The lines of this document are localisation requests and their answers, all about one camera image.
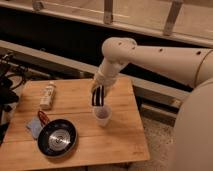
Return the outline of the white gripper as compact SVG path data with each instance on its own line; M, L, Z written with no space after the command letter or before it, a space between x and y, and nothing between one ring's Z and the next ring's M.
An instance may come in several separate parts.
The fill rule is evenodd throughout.
M91 86L92 106L104 105L104 94L108 93L112 85L116 82L119 67L116 63L103 61L94 75Z

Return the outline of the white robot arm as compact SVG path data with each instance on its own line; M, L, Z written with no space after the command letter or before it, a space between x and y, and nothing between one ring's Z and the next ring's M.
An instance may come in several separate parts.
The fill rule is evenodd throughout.
M213 48L147 46L110 37L101 51L93 88L110 89L133 64L192 89L175 121L167 171L213 171Z

